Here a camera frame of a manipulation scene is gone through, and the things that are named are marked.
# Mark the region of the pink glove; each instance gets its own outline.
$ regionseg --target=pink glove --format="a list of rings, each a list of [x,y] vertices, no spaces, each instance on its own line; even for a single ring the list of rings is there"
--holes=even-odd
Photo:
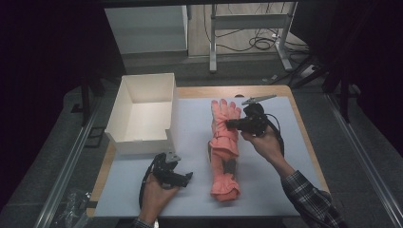
[[[214,180],[210,194],[219,201],[234,200],[240,194],[240,187],[235,180],[236,158],[239,155],[238,131],[228,130],[225,122],[239,119],[240,108],[233,102],[228,106],[221,99],[220,105],[217,101],[212,101],[211,111],[213,139],[209,142],[209,155]],[[231,167],[225,167],[227,163],[231,163]]]

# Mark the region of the sleeve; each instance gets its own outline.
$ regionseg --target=sleeve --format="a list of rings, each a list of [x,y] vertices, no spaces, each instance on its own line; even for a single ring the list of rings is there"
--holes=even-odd
[[[299,171],[281,180],[285,195],[309,227],[348,227],[327,192],[315,188]]]
[[[136,218],[136,219],[134,219],[130,228],[154,228],[154,226],[146,223],[145,221],[142,221],[142,220]]]

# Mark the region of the white cabinet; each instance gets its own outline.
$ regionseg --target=white cabinet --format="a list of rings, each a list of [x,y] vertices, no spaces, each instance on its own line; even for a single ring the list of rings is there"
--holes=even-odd
[[[105,11],[121,54],[187,50],[186,6]]]

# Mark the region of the metal rail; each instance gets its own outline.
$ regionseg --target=metal rail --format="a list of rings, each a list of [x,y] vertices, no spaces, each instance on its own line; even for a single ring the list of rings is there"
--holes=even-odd
[[[102,97],[94,98],[89,120],[86,125],[81,128],[80,133],[68,154],[65,164],[63,165],[56,182],[53,184],[53,187],[49,192],[48,198],[44,204],[44,207],[42,208],[41,213],[39,214],[38,219],[35,222],[34,228],[48,228],[51,225],[57,207],[59,206],[59,203],[65,193],[71,174],[74,171],[78,159],[80,158],[86,138],[92,127],[92,124],[94,123],[102,99]]]
[[[338,123],[340,124],[342,130],[346,134],[350,144],[353,147],[353,150],[356,154],[358,161],[360,162],[364,172],[367,174],[368,179],[370,180],[371,185],[373,186],[375,192],[378,194],[380,201],[385,207],[389,217],[391,218],[394,227],[402,228],[403,227],[403,214],[400,208],[399,203],[394,197],[392,191],[388,187],[388,185],[383,181],[382,177],[379,175],[376,170],[373,162],[365,150],[365,147],[361,144],[358,136],[355,134],[352,126],[349,123],[346,123],[344,118],[338,111],[338,104],[334,96],[330,94],[325,94],[325,98],[328,100],[333,113],[336,116]]]

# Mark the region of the open cardboard box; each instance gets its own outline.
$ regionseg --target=open cardboard box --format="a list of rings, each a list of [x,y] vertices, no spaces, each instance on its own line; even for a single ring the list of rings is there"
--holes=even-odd
[[[177,105],[173,73],[123,76],[105,133],[121,154],[176,152]]]

